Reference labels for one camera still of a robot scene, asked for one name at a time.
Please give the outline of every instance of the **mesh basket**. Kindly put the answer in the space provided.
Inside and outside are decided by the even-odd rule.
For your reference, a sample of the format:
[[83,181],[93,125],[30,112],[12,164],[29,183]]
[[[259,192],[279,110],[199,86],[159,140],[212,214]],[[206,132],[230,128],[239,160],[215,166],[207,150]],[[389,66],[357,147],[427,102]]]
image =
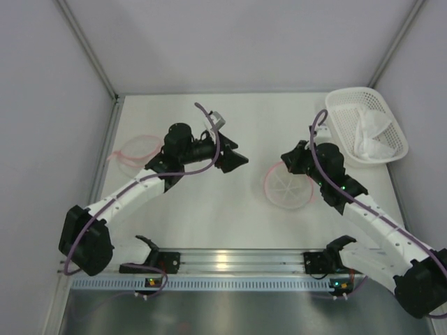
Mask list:
[[[379,92],[367,87],[339,89],[330,92],[326,96],[325,103],[329,112],[328,127],[335,143],[340,147],[340,151],[344,154],[349,165],[366,168],[371,165],[389,163],[403,158],[408,152],[408,143],[405,136]],[[391,125],[374,139],[396,149],[393,157],[365,161],[354,154],[354,139],[359,121],[358,109],[362,106],[369,110],[383,112],[392,119]]]

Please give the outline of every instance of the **pink embroidery hoop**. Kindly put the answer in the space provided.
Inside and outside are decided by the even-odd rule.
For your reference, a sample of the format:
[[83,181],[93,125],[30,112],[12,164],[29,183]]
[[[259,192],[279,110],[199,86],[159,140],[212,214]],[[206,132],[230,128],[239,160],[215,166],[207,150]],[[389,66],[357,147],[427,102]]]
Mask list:
[[131,168],[142,168],[149,158],[160,152],[161,140],[153,135],[139,135],[124,143],[120,150],[115,150],[107,157],[107,161],[117,160]]
[[[275,182],[276,185],[281,184],[281,186],[273,188],[272,185]],[[267,199],[281,208],[298,209],[314,200],[314,182],[312,179],[306,175],[287,173],[284,162],[278,162],[268,170],[263,186]]]

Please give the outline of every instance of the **black clamp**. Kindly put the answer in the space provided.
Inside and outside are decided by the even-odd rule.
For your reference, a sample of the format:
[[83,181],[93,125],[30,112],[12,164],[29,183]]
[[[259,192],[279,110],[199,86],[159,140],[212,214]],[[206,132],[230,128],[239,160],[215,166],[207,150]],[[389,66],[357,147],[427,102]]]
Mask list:
[[323,251],[303,253],[306,274],[343,274],[348,273],[340,258],[340,251],[356,239],[344,235],[330,242]]
[[[180,253],[172,252],[172,251],[160,251],[160,248],[152,242],[150,239],[147,239],[144,236],[137,235],[135,236],[140,241],[145,242],[150,248],[151,252],[149,256],[147,256],[146,261],[142,266],[146,267],[154,267],[160,269],[161,271],[167,274],[176,274],[180,268]],[[132,267],[126,267],[125,265],[119,266],[120,274],[153,274],[157,273],[148,269],[135,269]]]

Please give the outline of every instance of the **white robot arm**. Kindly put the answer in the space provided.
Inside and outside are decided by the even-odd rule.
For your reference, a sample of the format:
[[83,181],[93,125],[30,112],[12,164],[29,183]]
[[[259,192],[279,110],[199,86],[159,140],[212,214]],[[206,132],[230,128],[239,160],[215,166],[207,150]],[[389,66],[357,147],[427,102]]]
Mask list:
[[174,124],[164,138],[164,146],[138,175],[108,197],[85,208],[71,208],[64,222],[59,250],[90,276],[95,276],[108,265],[124,263],[147,264],[149,254],[158,250],[142,236],[128,241],[112,241],[112,231],[137,208],[171,189],[184,175],[206,170],[185,172],[186,164],[212,159],[210,164],[223,173],[248,163],[248,159],[233,151],[238,145],[223,136],[219,129],[225,124],[217,112],[210,114],[196,104],[212,124],[214,137],[204,131],[194,139],[187,124]]
[[433,251],[401,228],[365,187],[345,173],[339,148],[325,143],[325,126],[316,126],[315,121],[311,133],[311,141],[300,141],[281,156],[288,171],[311,177],[320,186],[325,202],[361,228],[380,249],[370,250],[353,237],[343,236],[329,243],[323,252],[305,253],[306,272],[357,270],[391,291],[415,318],[427,316],[447,302],[447,250]]

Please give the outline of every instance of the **metal surface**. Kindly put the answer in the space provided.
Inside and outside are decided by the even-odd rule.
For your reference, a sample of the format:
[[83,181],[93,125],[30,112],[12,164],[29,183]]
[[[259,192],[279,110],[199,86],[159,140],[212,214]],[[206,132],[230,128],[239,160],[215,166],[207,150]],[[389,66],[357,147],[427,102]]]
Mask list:
[[[151,287],[149,280],[158,277],[146,276],[79,276],[73,280],[72,290],[138,290],[156,291],[157,287]],[[313,291],[328,292],[330,280],[327,278],[318,280],[308,276],[294,276],[288,278],[269,277],[232,277],[232,276],[177,276],[169,275],[168,283],[163,291],[242,291],[242,292],[296,292]]]
[[59,10],[65,17],[66,21],[68,22],[71,30],[75,34],[75,37],[79,41],[81,48],[84,50],[84,53],[87,56],[88,60],[90,60],[90,63],[94,67],[96,73],[98,74],[99,78],[104,84],[104,87],[109,93],[110,97],[114,100],[117,100],[118,98],[117,93],[114,90],[112,84],[110,83],[107,75],[105,74],[104,69],[101,63],[99,62],[98,57],[95,55],[93,49],[91,48],[89,41],[85,37],[85,34],[82,31],[80,25],[78,24],[78,21],[76,20],[76,17],[74,16],[73,12],[71,11],[70,6],[66,3],[65,0],[54,0],[54,3],[57,5]]
[[423,9],[423,6],[427,0],[415,0],[413,7],[411,7],[411,10],[409,14],[407,15],[404,23],[402,24],[401,28],[397,32],[396,36],[393,38],[392,43],[390,44],[390,47],[388,48],[387,52],[383,56],[382,60],[380,61],[379,65],[377,66],[377,69],[374,71],[374,74],[369,81],[368,87],[374,88],[383,75],[383,72],[385,71],[386,67],[390,63],[390,60],[396,53],[397,49],[401,45],[402,41],[404,40],[405,36],[408,34],[412,24],[414,23],[417,16],[420,14],[421,10]]
[[[374,282],[348,301],[307,292],[165,292],[144,301],[108,301],[106,291],[72,291],[60,335],[426,335],[427,320],[407,315]],[[75,321],[73,315],[83,317]]]
[[179,274],[304,272],[303,250],[163,249],[181,253]]
[[99,153],[98,161],[96,163],[96,170],[94,174],[94,180],[91,184],[91,190],[89,194],[89,204],[96,202],[99,199],[103,183],[105,179],[105,164],[107,163],[107,157],[112,151],[112,144],[117,133],[119,116],[122,111],[123,100],[118,99],[113,105],[113,109],[110,113],[110,119],[107,130],[105,131],[103,146]]

